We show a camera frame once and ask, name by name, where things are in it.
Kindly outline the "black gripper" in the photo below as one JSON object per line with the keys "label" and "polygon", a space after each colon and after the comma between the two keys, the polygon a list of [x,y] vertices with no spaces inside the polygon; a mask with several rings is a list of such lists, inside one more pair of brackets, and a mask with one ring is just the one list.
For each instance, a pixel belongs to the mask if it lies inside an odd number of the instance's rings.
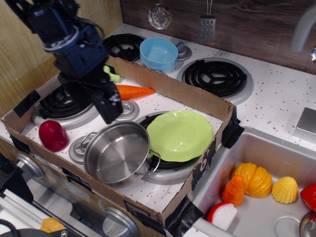
{"label": "black gripper", "polygon": [[94,103],[104,122],[110,124],[123,108],[117,87],[103,71],[108,60],[103,39],[92,25],[73,26],[72,30],[69,36],[42,46],[54,55],[58,79],[73,100],[82,109]]}

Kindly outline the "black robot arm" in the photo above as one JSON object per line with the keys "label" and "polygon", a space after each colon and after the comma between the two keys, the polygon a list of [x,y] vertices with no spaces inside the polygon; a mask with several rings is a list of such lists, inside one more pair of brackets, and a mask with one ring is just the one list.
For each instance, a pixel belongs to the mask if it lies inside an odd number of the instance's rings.
{"label": "black robot arm", "polygon": [[118,90],[104,66],[109,56],[101,35],[102,28],[77,16],[74,0],[8,0],[6,4],[37,34],[42,47],[55,57],[58,80],[82,108],[94,104],[110,124],[121,113]]}

